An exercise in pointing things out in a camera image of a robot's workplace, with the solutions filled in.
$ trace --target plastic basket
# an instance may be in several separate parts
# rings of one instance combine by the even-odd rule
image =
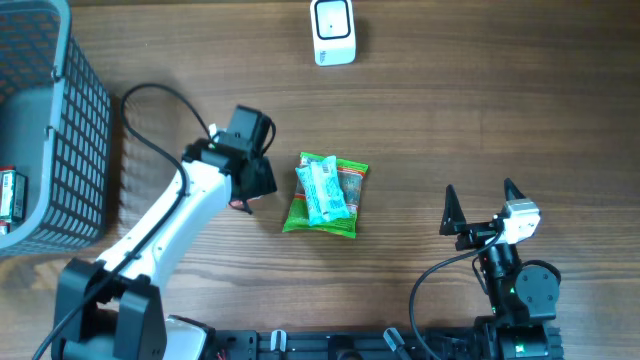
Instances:
[[[111,104],[63,0],[0,1],[0,166],[27,176],[0,256],[75,251],[104,231]]]

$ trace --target battery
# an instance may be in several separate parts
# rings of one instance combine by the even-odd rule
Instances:
[[[0,221],[24,220],[24,195],[27,179],[15,170],[0,172]]]

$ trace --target white box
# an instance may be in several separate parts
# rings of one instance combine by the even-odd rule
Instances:
[[[356,58],[356,31],[351,0],[313,0],[311,31],[316,64],[340,65]]]

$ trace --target black camera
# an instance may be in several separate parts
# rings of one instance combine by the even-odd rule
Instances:
[[[271,139],[265,145],[271,129]],[[188,145],[182,160],[202,161],[215,166],[233,181],[231,201],[241,201],[251,213],[249,199],[278,190],[267,152],[276,135],[276,126],[258,110],[238,105],[226,131],[218,131],[211,139],[198,139]]]

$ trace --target cable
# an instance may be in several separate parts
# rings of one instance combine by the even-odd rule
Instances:
[[[480,287],[482,288],[482,291],[484,291],[485,295],[489,295],[489,290],[487,290],[487,285],[484,284],[484,281],[482,280],[482,277],[480,276],[480,273],[478,272],[478,269],[476,269],[476,261],[478,261],[479,257],[476,256],[473,261],[471,262],[471,268],[473,269],[473,273],[476,274],[476,279],[478,279],[478,282],[480,283]]]
[[[116,267],[113,268],[113,270],[111,270],[111,272],[109,272],[107,274],[107,276],[105,276],[99,283],[95,284],[94,286],[92,286],[89,289],[87,295],[82,299],[82,301],[80,302],[80,304],[78,304],[78,306],[76,306],[73,310],[69,311],[69,313],[67,315],[65,315],[62,318],[62,320],[60,320],[60,322],[58,322],[58,324],[56,324],[56,326],[53,328],[53,330],[51,330],[49,335],[47,335],[47,337],[42,341],[42,343],[40,344],[40,346],[38,347],[36,352],[33,354],[33,358],[32,358],[33,360],[40,359],[42,357],[42,355],[44,355],[44,352],[47,350],[49,345],[51,345],[53,340],[58,335],[60,335],[60,333],[62,332],[64,327],[67,326],[67,324],[71,321],[71,319],[80,310],[82,310],[85,307],[85,305],[87,305],[91,300],[93,300],[96,297],[96,295],[98,295],[98,293],[100,291],[102,291],[102,289],[104,289],[104,287],[107,286],[109,284],[109,282],[111,282],[111,280],[113,280],[113,278],[116,277],[116,275],[118,275],[118,273],[120,271],[122,271],[127,265],[129,265],[131,260],[133,260],[137,256],[137,254],[140,252],[140,250],[142,250],[144,248],[144,246],[149,242],[149,240],[153,237],[153,235],[160,229],[160,227],[162,227],[162,225],[164,225],[164,223],[173,214],[173,212],[176,210],[178,205],[180,205],[180,202],[182,201],[182,199],[184,198],[184,196],[185,196],[185,194],[187,192],[187,173],[184,171],[184,168],[182,167],[180,162],[178,162],[178,160],[173,158],[173,156],[169,155],[166,151],[162,150],[156,144],[154,144],[151,141],[147,140],[144,136],[140,135],[140,133],[138,133],[136,130],[134,130],[131,127],[131,125],[129,124],[129,121],[127,120],[127,117],[125,116],[125,104],[127,102],[127,99],[129,99],[129,97],[133,93],[135,93],[136,91],[138,91],[140,89],[144,89],[144,88],[161,89],[161,90],[164,90],[164,91],[174,95],[176,98],[178,98],[178,100],[180,100],[182,103],[184,103],[189,108],[189,110],[191,110],[193,115],[195,115],[196,119],[202,125],[202,127],[205,130],[205,132],[207,133],[207,138],[210,138],[209,130],[207,129],[206,125],[204,125],[204,121],[202,121],[202,118],[200,117],[200,115],[198,114],[196,109],[184,98],[184,96],[182,96],[180,93],[178,93],[177,91],[173,90],[170,87],[167,87],[167,86],[161,85],[161,84],[145,83],[145,84],[140,84],[140,85],[137,85],[137,86],[129,89],[122,96],[122,100],[121,100],[121,103],[120,103],[120,118],[122,120],[122,124],[129,131],[129,133],[131,133],[131,135],[133,135],[136,139],[140,140],[140,142],[142,142],[143,144],[147,145],[149,148],[151,148],[152,150],[154,150],[158,154],[162,155],[162,157],[167,159],[167,161],[169,161],[173,166],[176,167],[176,169],[178,170],[178,173],[180,173],[180,179],[182,180],[182,185],[181,185],[180,191],[178,192],[178,195],[176,196],[176,200],[173,202],[173,204],[171,204],[171,207],[162,216],[162,218],[160,218],[160,220],[158,220],[158,222],[153,226],[153,228],[151,228],[151,230],[149,230],[149,232],[142,238],[142,240],[140,240],[140,242],[138,244],[136,244],[136,246],[125,256],[124,259],[122,259],[122,261],[118,265],[116,265]]]
[[[416,300],[416,293],[418,292],[418,288],[420,287],[420,284],[422,284],[424,282],[424,280],[427,278],[427,276],[433,274],[434,272],[438,271],[439,269],[449,265],[449,264],[453,264],[456,261],[460,261],[460,260],[464,260],[467,258],[470,258],[472,256],[477,256],[478,254],[486,251],[487,249],[489,249],[490,247],[492,247],[493,245],[495,245],[498,240],[500,239],[500,236],[502,236],[502,232],[498,233],[498,235],[496,235],[493,240],[491,240],[491,242],[485,244],[483,247],[476,249],[474,251],[470,251],[468,253],[462,254],[462,255],[458,255],[456,257],[452,257],[451,259],[445,260],[441,263],[439,263],[438,265],[435,265],[433,267],[431,267],[429,270],[425,271],[424,274],[422,274],[422,276],[420,276],[418,278],[418,280],[416,281],[416,284],[413,285],[413,290],[411,290],[411,296],[409,297],[409,320],[411,322],[411,329],[413,329],[413,332],[416,334],[416,337],[418,338],[418,341],[420,342],[420,345],[422,345],[422,347],[425,349],[425,351],[427,352],[427,359],[429,358],[428,356],[431,355],[432,358],[434,358],[435,360],[441,360],[440,357],[438,357],[438,355],[436,355],[433,350],[431,350],[431,348],[429,347],[429,345],[427,345],[427,343],[424,341],[424,339],[422,338],[422,335],[420,335],[420,330],[418,330],[418,326],[416,325],[416,318],[415,318],[415,314],[413,311],[413,304]]]
[[[271,146],[271,144],[273,143],[273,139],[275,138],[276,138],[276,123],[274,123],[273,120],[271,120],[271,140],[269,140],[267,145],[265,145],[262,148],[262,155],[264,155],[267,152],[267,150],[269,150],[269,147]]]
[[[233,206],[232,202],[233,201],[229,201],[229,207],[232,208],[233,210],[238,210],[238,211],[242,211],[242,212],[246,212],[249,215],[253,215],[253,210],[251,210],[251,208],[249,207],[249,203],[247,202],[247,200],[236,200],[236,201],[242,201],[242,208],[238,208]]]

